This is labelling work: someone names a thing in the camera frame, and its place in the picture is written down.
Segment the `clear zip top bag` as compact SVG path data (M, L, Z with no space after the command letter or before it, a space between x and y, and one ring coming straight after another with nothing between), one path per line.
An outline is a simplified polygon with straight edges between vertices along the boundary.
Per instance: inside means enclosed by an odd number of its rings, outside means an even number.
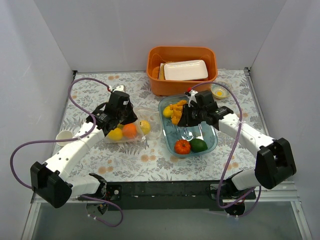
M134 109L137 120L126 125L119 124L112 130L104 141L111 143L141 142L156 140L162 133L160 114L151 108L137 107Z

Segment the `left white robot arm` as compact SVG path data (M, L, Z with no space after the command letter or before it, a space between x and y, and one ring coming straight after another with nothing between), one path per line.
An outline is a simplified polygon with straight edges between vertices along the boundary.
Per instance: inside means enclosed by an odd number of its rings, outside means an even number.
M86 195L101 200L107 193L106 180L94 173L85 177L70 174L80 160L118 124L131 124L138 118L130 96L119 90L107 103L99 105L81 126L75 141L66 144L44 163L30 168L31 189L54 208L62 207L71 197Z

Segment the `bright yellow lemon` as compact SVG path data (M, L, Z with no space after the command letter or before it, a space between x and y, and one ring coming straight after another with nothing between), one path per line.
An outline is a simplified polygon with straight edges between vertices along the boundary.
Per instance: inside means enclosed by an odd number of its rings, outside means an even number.
M114 130L111 130L107 137L114 142L120 141L123 138L123 132L120 128L115 128Z

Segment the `yellow mango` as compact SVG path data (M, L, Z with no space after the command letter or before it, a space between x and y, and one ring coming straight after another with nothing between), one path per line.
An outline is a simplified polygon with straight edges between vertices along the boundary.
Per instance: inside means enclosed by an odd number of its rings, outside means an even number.
M171 110L171 107L168 105L164 108L164 110L162 111L162 115L165 117L165 118L171 118L173 114L173 110Z

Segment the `pale yellow lemon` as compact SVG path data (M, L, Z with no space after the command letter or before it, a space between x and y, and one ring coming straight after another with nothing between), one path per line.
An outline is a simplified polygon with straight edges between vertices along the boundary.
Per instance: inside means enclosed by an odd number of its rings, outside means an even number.
M151 131L151 125L147 120L141 120L139 122L139 127L144 135L148 135Z

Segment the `orange fruit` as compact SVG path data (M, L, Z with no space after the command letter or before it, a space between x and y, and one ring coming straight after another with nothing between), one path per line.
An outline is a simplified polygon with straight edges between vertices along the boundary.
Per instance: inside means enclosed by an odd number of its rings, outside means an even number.
M122 128L122 134L127 139L134 139L137 136L137 128L134 123L126 124Z

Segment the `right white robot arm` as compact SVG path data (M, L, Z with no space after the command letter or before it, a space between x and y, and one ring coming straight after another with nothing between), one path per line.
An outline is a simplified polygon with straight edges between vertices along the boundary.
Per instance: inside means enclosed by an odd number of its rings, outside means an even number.
M273 189L297 172L290 143L285 138L274 139L240 121L228 107L219 107L210 91L185 93L188 103L182 106L179 127L194 127L202 122L232 137L255 158L255 167L240 171L225 181L223 190L237 199L246 189Z

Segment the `small orange pumpkin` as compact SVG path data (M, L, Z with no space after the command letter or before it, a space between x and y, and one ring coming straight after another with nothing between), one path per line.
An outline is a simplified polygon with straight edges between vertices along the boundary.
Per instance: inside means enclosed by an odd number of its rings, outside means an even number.
M188 155L191 152L191 145L187 140L180 139L175 143L174 151L179 155Z

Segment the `brown fried chicken piece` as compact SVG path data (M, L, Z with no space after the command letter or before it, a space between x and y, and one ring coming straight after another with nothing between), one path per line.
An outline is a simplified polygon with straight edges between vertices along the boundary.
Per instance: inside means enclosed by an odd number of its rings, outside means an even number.
M173 125L178 125L182 113L183 113L183 106L186 105L188 102L186 100L180 100L179 102L175 104L170 104L169 109L172 111L171 114L171 122Z

